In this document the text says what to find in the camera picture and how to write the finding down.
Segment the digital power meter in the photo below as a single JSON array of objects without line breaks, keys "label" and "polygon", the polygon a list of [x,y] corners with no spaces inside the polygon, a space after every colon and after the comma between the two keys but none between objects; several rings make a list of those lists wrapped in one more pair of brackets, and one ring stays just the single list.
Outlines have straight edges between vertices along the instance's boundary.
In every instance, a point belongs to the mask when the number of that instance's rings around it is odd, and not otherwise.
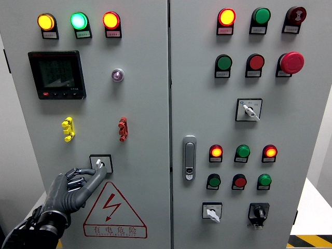
[{"label": "digital power meter", "polygon": [[32,51],[28,56],[39,99],[82,100],[87,96],[78,51]]}]

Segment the warning sign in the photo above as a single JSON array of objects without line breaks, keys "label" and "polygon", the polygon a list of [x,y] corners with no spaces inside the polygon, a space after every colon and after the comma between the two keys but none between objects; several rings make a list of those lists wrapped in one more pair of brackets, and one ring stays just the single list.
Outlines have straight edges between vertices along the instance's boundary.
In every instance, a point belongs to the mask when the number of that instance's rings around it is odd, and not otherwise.
[{"label": "warning sign", "polygon": [[112,182],[100,192],[83,223],[87,237],[147,238],[147,228]]}]

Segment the white wall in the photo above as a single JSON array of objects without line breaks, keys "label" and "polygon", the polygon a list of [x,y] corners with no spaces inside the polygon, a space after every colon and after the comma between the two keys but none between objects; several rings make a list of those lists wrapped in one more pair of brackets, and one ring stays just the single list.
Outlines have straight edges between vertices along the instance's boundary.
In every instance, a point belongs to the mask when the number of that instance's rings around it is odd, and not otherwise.
[{"label": "white wall", "polygon": [[45,191],[0,36],[0,225],[5,234]]}]

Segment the red terminal connector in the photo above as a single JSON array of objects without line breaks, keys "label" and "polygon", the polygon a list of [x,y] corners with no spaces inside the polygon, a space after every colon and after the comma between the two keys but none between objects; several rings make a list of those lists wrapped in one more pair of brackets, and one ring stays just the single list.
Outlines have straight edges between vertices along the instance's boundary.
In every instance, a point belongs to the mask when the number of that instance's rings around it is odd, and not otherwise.
[{"label": "red terminal connector", "polygon": [[118,127],[120,128],[119,135],[121,135],[120,142],[124,142],[128,137],[128,125],[126,117],[122,117],[120,119]]}]

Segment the green push button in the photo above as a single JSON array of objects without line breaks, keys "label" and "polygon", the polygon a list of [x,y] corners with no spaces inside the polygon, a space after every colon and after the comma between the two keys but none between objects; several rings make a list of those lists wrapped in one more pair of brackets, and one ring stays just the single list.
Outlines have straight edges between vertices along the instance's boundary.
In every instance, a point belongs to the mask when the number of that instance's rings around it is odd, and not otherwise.
[{"label": "green push button", "polygon": [[228,56],[220,57],[218,60],[218,67],[221,70],[227,70],[232,66],[232,60]]},{"label": "green push button", "polygon": [[272,182],[272,179],[271,179],[270,175],[263,174],[258,178],[258,182],[259,182],[259,184],[261,184],[263,186],[269,186]]},{"label": "green push button", "polygon": [[218,187],[222,183],[219,178],[212,178],[209,181],[209,185],[212,187]]},{"label": "green push button", "polygon": [[267,23],[271,18],[271,12],[267,8],[258,8],[254,11],[254,20],[259,24]]},{"label": "green push button", "polygon": [[239,157],[246,158],[250,155],[250,149],[247,145],[240,145],[237,148],[237,154]]}]

